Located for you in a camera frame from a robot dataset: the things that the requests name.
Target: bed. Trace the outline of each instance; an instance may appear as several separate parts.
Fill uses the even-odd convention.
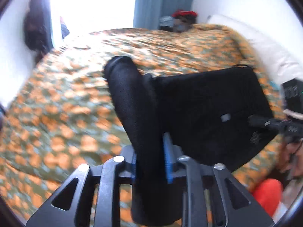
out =
[[[67,37],[62,47],[38,64],[4,120],[0,190],[16,214],[29,219],[78,165],[102,164],[130,144],[103,78],[104,64],[123,55],[130,56],[141,73],[154,76],[217,70],[234,64],[253,66],[274,116],[284,117],[279,92],[272,87],[254,50],[226,26],[196,24],[184,33],[115,29]],[[278,135],[233,172],[248,190],[275,166],[280,143]],[[130,214],[130,186],[122,186],[120,200],[122,226],[135,226]]]
[[[245,37],[276,88],[293,78],[303,80],[302,62],[269,36],[243,22],[221,14],[209,16],[207,23],[231,27]]]

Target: red cloth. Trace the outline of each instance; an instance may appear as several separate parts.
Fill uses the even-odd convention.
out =
[[[282,199],[283,187],[276,179],[264,180],[252,193],[269,216],[273,216]]]
[[[177,16],[186,16],[186,15],[193,15],[197,16],[198,14],[195,13],[194,11],[184,11],[184,10],[177,10],[172,14],[172,17],[177,17]]]

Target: screw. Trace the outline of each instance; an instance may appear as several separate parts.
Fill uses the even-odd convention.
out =
[[[81,164],[78,166],[78,170],[81,172],[86,172],[89,170],[89,165],[88,164]]]
[[[189,159],[190,159],[190,157],[187,156],[187,155],[182,155],[182,156],[179,157],[180,161],[189,161]]]
[[[124,157],[123,156],[115,156],[114,157],[114,162],[122,162],[124,160]]]
[[[214,168],[217,169],[217,170],[223,170],[226,168],[226,166],[222,163],[217,163],[214,165]]]

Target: curtain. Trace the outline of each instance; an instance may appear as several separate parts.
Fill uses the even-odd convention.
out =
[[[193,0],[136,0],[135,28],[158,29],[162,16],[171,16],[177,9],[190,10]]]

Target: pillow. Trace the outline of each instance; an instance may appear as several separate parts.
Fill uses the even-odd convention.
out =
[[[209,16],[208,24],[229,26],[244,36],[255,50],[269,77],[277,85],[293,78],[303,80],[303,66],[280,44],[253,27],[224,15]]]

